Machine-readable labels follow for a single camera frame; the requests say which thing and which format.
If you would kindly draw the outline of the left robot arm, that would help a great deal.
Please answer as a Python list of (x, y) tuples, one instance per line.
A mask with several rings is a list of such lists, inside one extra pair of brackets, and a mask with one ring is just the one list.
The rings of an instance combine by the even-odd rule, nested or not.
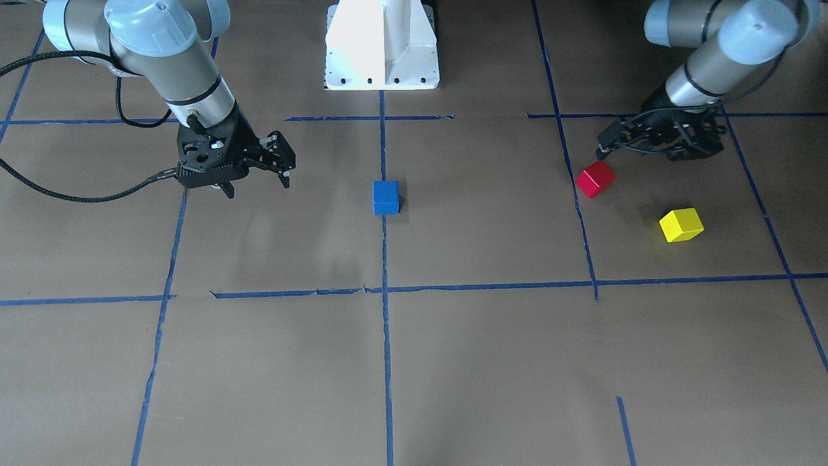
[(691, 55), (641, 105), (598, 136), (596, 156), (612, 151), (706, 159), (723, 150), (716, 112), (760, 67), (778, 65), (818, 25), (819, 1), (655, 1), (644, 32), (651, 43)]

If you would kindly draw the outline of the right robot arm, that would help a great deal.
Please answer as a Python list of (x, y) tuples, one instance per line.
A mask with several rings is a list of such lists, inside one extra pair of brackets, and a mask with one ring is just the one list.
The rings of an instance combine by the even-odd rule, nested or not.
[(177, 167), (164, 172), (184, 188), (232, 182), (252, 168), (288, 188), (296, 154), (279, 131), (259, 138), (211, 56), (208, 43), (230, 28), (226, 1), (47, 1), (51, 44), (115, 76), (146, 78), (178, 120)]

